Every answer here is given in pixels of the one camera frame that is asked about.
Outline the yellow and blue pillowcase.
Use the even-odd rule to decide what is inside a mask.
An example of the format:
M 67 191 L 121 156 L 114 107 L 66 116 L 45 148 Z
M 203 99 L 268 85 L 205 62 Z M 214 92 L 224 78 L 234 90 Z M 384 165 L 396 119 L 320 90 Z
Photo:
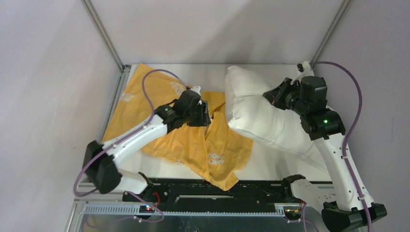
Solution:
M 177 99 L 185 86 L 162 72 L 139 64 L 122 93 L 104 133 L 103 142 L 115 139 L 143 122 L 151 110 Z M 142 148 L 142 152 L 189 167 L 212 185 L 227 191 L 237 182 L 235 171 L 250 159 L 253 141 L 228 127 L 225 95 L 203 91 L 212 117 L 209 127 L 175 129 Z

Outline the white pillow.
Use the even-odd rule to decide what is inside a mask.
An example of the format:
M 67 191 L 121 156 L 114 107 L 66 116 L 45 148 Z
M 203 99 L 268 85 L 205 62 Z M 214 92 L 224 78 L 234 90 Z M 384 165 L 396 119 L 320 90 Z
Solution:
M 272 106 L 263 94 L 284 78 L 300 75 L 296 65 L 230 66 L 225 76 L 225 115 L 230 129 L 284 155 L 326 171 L 320 152 L 300 125 L 299 115 Z

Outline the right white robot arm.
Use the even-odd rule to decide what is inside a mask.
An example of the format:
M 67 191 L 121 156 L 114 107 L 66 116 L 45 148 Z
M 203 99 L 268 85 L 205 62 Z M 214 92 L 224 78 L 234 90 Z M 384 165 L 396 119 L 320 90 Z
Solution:
M 325 162 L 336 193 L 332 196 L 297 174 L 282 180 L 285 201 L 300 199 L 311 205 L 331 232 L 370 227 L 387 215 L 385 206 L 374 202 L 358 174 L 342 119 L 327 106 L 327 85 L 322 77 L 286 78 L 263 96 L 274 107 L 299 115 L 303 130 Z

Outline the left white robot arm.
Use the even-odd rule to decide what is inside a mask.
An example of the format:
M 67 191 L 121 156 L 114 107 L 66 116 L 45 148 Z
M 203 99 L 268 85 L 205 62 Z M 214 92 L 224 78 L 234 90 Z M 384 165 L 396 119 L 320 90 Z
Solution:
M 190 87 L 171 103 L 161 105 L 145 121 L 104 144 L 90 142 L 83 161 L 84 173 L 101 194 L 114 190 L 130 191 L 141 201 L 153 195 L 150 180 L 142 173 L 120 168 L 122 163 L 148 143 L 163 137 L 184 124 L 207 127 L 211 123 L 207 101 L 201 88 Z

